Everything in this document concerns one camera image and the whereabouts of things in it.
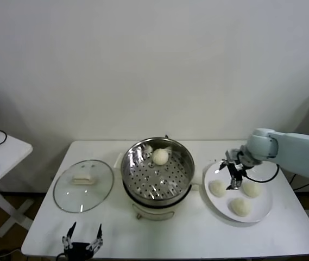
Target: white plate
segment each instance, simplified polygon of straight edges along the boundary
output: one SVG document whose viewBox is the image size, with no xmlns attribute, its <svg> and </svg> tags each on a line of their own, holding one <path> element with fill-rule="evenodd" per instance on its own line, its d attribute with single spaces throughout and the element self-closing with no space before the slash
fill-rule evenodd
<svg viewBox="0 0 309 261">
<path fill-rule="evenodd" d="M 204 188 L 212 204 L 215 205 L 215 207 L 224 215 L 236 221 L 245 223 L 254 223 L 259 222 L 263 218 L 265 218 L 269 214 L 273 206 L 273 196 L 270 189 L 268 188 L 268 185 L 265 183 L 259 183 L 259 185 L 262 188 L 262 192 L 256 198 L 251 198 L 247 196 L 243 192 L 242 187 L 239 190 L 227 190 L 226 194 L 223 197 L 216 197 L 209 191 L 209 182 L 219 179 L 225 184 L 225 187 L 227 187 L 230 185 L 230 179 L 231 179 L 228 168 L 225 167 L 224 169 L 219 171 L 219 166 L 220 162 L 213 164 L 208 169 L 206 175 L 204 176 Z M 262 178 L 259 178 L 260 176 L 264 176 L 264 173 L 262 173 L 262 169 L 264 170 L 264 168 L 262 168 L 262 165 L 256 166 L 252 170 L 248 170 L 247 173 L 249 173 L 249 176 L 252 176 L 252 178 L 254 179 L 258 178 L 259 180 L 262 180 Z M 243 178 L 243 182 L 252 182 L 252 181 Z M 232 211 L 230 207 L 230 202 L 237 197 L 242 197 L 250 203 L 251 213 L 248 216 L 245 217 L 238 216 Z"/>
</svg>

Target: white wall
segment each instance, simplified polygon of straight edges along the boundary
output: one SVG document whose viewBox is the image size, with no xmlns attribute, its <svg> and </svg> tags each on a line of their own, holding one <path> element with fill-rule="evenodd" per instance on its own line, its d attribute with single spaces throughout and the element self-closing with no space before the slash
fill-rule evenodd
<svg viewBox="0 0 309 261">
<path fill-rule="evenodd" d="M 1 182 L 45 191 L 78 139 L 244 139 L 309 110 L 309 1 L 0 1 Z"/>
</svg>

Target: glass lid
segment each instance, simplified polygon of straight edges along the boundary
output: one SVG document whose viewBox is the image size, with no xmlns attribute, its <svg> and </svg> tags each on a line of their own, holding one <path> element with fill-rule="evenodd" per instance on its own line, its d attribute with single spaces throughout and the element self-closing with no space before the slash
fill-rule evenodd
<svg viewBox="0 0 309 261">
<path fill-rule="evenodd" d="M 113 180 L 111 167 L 103 161 L 78 162 L 58 178 L 53 191 L 54 201 L 66 212 L 86 212 L 107 198 Z"/>
</svg>

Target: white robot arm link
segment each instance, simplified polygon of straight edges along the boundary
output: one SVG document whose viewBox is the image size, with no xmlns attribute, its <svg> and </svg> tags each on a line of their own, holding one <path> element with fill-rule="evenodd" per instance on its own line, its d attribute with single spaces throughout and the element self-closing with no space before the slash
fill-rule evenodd
<svg viewBox="0 0 309 261">
<path fill-rule="evenodd" d="M 226 160 L 229 163 L 236 162 L 237 171 L 260 165 L 265 160 L 309 178 L 309 135 L 256 129 L 246 145 L 226 152 Z M 231 173 L 230 189 L 238 189 L 241 185 L 240 177 L 239 182 L 233 182 L 233 176 Z"/>
</svg>

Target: white table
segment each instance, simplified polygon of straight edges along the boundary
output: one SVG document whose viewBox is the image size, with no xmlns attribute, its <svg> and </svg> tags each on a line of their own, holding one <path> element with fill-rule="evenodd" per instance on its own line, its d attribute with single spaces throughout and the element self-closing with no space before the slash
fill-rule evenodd
<svg viewBox="0 0 309 261">
<path fill-rule="evenodd" d="M 0 142 L 4 135 L 0 133 Z M 32 146 L 24 141 L 18 140 L 8 135 L 4 144 L 0 145 L 0 179 L 21 162 L 33 150 Z M 0 237 L 14 225 L 18 223 L 25 229 L 29 230 L 32 220 L 24 216 L 23 213 L 33 204 L 32 200 L 26 200 L 19 209 L 15 209 L 0 194 L 0 208 L 7 212 L 11 217 L 0 228 Z"/>
<path fill-rule="evenodd" d="M 102 223 L 104 245 L 95 258 L 193 259 L 251 258 L 309 254 L 309 218 L 282 172 L 270 184 L 273 209 L 261 222 L 229 220 L 208 203 L 203 191 L 191 191 L 173 218 L 166 221 L 136 219 L 119 170 L 108 198 L 79 214 L 60 210 L 53 188 L 72 164 L 100 159 L 110 166 L 134 141 L 75 141 L 71 144 L 22 245 L 29 256 L 56 256 L 63 251 L 61 237 L 76 221 L 72 241 L 91 242 Z M 182 141 L 196 163 L 195 179 L 206 167 L 224 157 L 228 148 L 244 141 Z"/>
</svg>

